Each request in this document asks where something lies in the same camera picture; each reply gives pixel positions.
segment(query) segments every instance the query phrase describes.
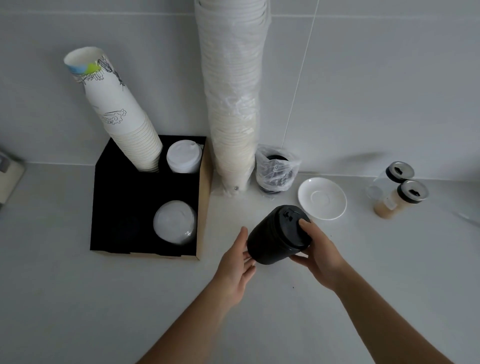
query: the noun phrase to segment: stack of paper cups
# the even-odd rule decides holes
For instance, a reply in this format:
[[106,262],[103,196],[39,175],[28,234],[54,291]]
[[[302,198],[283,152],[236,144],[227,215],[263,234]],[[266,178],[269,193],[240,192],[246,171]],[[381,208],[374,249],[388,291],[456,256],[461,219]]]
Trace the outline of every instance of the stack of paper cups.
[[255,165],[258,94],[269,0],[195,0],[216,167],[229,194],[244,191]]
[[126,157],[139,171],[157,172],[162,142],[103,50],[76,49],[63,61]]

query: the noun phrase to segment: white wall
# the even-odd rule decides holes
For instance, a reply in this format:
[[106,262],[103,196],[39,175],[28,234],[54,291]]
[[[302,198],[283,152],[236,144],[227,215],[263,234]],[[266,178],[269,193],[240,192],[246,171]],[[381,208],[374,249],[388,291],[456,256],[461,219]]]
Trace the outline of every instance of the white wall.
[[[261,142],[302,170],[376,175],[402,159],[421,177],[480,180],[480,2],[272,0],[272,12]],[[0,148],[96,162],[108,137],[62,62],[85,45],[107,52],[159,133],[208,134],[191,0],[10,1]]]

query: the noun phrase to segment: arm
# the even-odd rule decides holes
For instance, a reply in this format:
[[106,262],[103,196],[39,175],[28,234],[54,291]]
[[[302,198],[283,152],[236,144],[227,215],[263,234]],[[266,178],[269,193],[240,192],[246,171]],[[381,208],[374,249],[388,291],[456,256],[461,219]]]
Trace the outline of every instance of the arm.
[[294,255],[325,287],[333,290],[376,364],[452,364],[402,318],[340,255],[320,228],[300,226],[312,238],[307,257]]
[[255,273],[255,261],[244,252],[248,232],[241,228],[223,255],[212,281],[137,364],[194,364],[207,359],[214,336],[231,307],[242,299]]

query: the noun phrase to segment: hand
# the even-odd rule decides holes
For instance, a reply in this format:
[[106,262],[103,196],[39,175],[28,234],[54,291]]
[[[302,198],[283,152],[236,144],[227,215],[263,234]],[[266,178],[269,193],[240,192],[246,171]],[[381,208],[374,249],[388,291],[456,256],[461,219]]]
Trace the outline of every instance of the hand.
[[299,220],[300,227],[312,238],[310,246],[303,251],[307,257],[293,255],[296,263],[306,266],[313,276],[325,287],[334,290],[341,270],[348,266],[332,241],[313,222]]
[[248,230],[243,226],[232,247],[223,254],[212,279],[212,283],[218,284],[228,296],[232,306],[241,301],[245,286],[255,274],[255,261],[244,252],[247,238]]

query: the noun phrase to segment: cup organizer box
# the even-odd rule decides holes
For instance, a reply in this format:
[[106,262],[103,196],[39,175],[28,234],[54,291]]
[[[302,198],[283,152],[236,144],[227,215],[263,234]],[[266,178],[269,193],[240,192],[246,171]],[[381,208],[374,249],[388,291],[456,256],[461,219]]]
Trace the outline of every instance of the cup organizer box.
[[[168,148],[183,139],[203,145],[197,173],[174,173]],[[204,136],[160,135],[159,172],[139,172],[110,139],[95,166],[90,250],[99,253],[200,259],[212,185],[213,165]],[[196,237],[185,245],[159,238],[153,217],[164,203],[180,200],[197,213]]]

